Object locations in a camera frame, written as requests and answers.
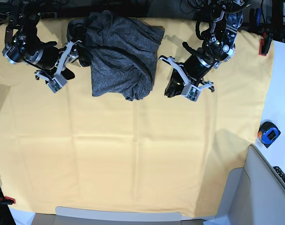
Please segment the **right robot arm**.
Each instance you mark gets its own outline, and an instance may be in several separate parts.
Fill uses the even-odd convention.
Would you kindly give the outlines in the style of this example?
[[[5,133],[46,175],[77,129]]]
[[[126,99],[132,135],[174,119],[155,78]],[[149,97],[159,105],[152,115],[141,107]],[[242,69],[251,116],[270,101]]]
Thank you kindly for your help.
[[[66,45],[58,49],[57,42],[42,42],[38,37],[37,24],[42,0],[13,0],[6,27],[5,47],[2,54],[12,64],[24,62],[37,69],[36,79],[44,79],[47,84],[60,79],[75,77],[66,64],[78,60],[83,67],[91,63],[91,55],[85,50],[82,41],[71,37]]]

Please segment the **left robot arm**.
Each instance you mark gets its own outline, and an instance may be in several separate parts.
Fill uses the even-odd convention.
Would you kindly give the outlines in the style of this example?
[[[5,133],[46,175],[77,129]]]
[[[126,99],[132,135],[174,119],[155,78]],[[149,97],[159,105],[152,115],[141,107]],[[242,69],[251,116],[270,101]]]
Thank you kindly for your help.
[[[165,96],[183,96],[193,102],[201,92],[215,91],[214,83],[204,80],[211,70],[235,54],[235,39],[243,22],[243,10],[250,5],[248,0],[206,0],[198,11],[195,34],[202,46],[193,49],[187,42],[182,46],[191,55],[185,62],[161,55],[160,60],[173,70],[165,89]]]

